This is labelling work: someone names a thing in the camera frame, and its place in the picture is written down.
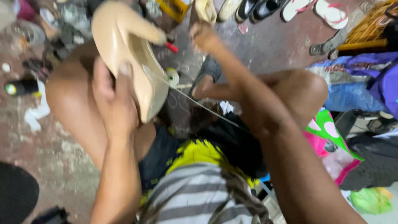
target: striped shirt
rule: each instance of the striped shirt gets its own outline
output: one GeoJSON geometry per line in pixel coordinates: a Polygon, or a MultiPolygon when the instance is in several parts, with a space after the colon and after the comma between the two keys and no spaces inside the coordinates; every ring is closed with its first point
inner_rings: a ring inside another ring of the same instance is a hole
{"type": "Polygon", "coordinates": [[[153,189],[140,223],[272,223],[239,175],[211,163],[176,168],[153,189]]]}

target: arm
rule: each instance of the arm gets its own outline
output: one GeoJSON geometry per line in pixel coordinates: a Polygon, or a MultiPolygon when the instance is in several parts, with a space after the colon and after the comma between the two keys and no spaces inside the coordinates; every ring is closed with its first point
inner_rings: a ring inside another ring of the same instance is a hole
{"type": "Polygon", "coordinates": [[[140,175],[134,149],[131,150],[138,116],[131,98],[129,77],[123,75],[132,69],[123,68],[113,89],[110,73],[102,59],[97,58],[94,64],[94,98],[108,143],[90,221],[93,224],[132,223],[140,206],[140,175]]]}
{"type": "Polygon", "coordinates": [[[258,80],[213,34],[193,27],[193,44],[216,58],[243,121],[260,140],[278,201],[289,223],[366,222],[345,202],[321,160],[278,96],[258,80]]]}

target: red handle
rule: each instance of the red handle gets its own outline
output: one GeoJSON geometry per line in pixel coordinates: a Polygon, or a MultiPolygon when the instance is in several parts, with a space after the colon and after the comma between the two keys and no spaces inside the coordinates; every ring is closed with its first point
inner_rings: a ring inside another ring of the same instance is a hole
{"type": "Polygon", "coordinates": [[[172,43],[170,43],[170,42],[166,42],[166,47],[168,49],[170,49],[173,53],[177,53],[178,52],[178,47],[172,45],[172,43]]]}

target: leg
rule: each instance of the leg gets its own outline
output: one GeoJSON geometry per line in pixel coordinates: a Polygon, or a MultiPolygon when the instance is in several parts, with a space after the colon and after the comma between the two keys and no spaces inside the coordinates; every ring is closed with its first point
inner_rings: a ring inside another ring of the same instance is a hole
{"type": "MultiPolygon", "coordinates": [[[[306,70],[283,71],[260,75],[258,78],[275,91],[302,129],[305,129],[328,96],[325,81],[306,70]]],[[[210,75],[203,77],[194,89],[193,96],[234,100],[228,84],[213,84],[210,75]]]]}
{"type": "MultiPolygon", "coordinates": [[[[47,102],[54,117],[71,132],[94,164],[101,169],[107,138],[92,92],[92,69],[97,48],[93,41],[76,48],[46,85],[47,102]]],[[[141,160],[156,137],[153,124],[140,127],[134,140],[134,152],[141,160]]]]}

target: yellow crate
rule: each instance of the yellow crate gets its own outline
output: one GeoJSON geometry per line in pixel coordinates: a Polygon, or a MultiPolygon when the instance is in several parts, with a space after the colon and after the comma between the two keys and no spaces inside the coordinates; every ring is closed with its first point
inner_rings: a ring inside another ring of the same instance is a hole
{"type": "MultiPolygon", "coordinates": [[[[378,4],[365,16],[362,21],[347,35],[345,43],[338,47],[339,51],[348,51],[370,47],[385,47],[387,39],[382,36],[384,28],[392,21],[384,12],[397,0],[390,0],[378,4]]],[[[398,7],[392,10],[395,14],[398,7]]]]}

